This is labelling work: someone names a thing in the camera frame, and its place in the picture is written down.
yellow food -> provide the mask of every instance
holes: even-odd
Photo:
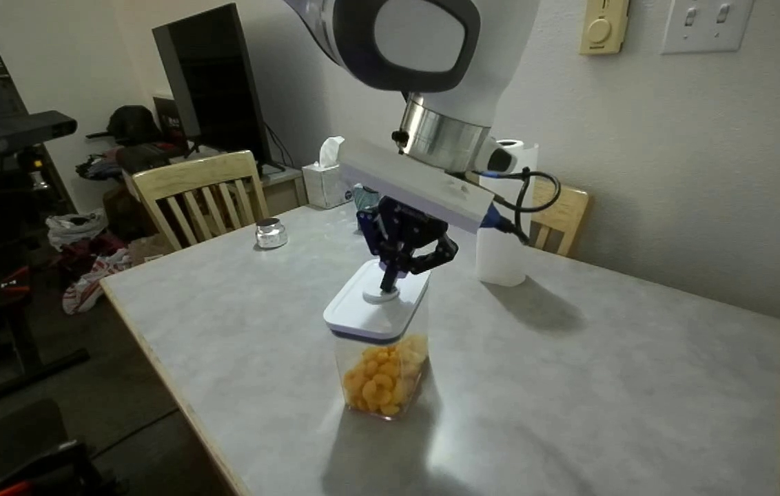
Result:
[[[428,359],[423,336],[406,336],[391,347],[370,347],[344,371],[347,405],[361,414],[399,416],[416,397]]]

floor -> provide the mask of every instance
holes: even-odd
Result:
[[[67,317],[49,261],[37,263],[34,283],[27,320],[41,356],[85,347],[92,361],[0,400],[0,418],[49,397],[70,434],[92,444],[96,466],[129,496],[231,494],[110,303],[102,297],[92,312]],[[0,356],[0,376],[9,374],[15,359]]]

white table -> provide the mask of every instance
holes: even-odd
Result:
[[[434,272],[434,374],[383,423],[343,408],[319,313],[366,258],[354,211],[296,208],[106,290],[239,494],[780,496],[780,320],[533,250],[518,290]]]

table leg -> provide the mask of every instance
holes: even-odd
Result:
[[[92,359],[89,349],[71,349],[62,359],[41,361],[24,312],[15,306],[9,309],[6,320],[12,327],[19,374],[0,382],[0,400]]]

wall plate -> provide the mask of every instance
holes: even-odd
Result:
[[[737,51],[752,0],[676,0],[662,51]]]

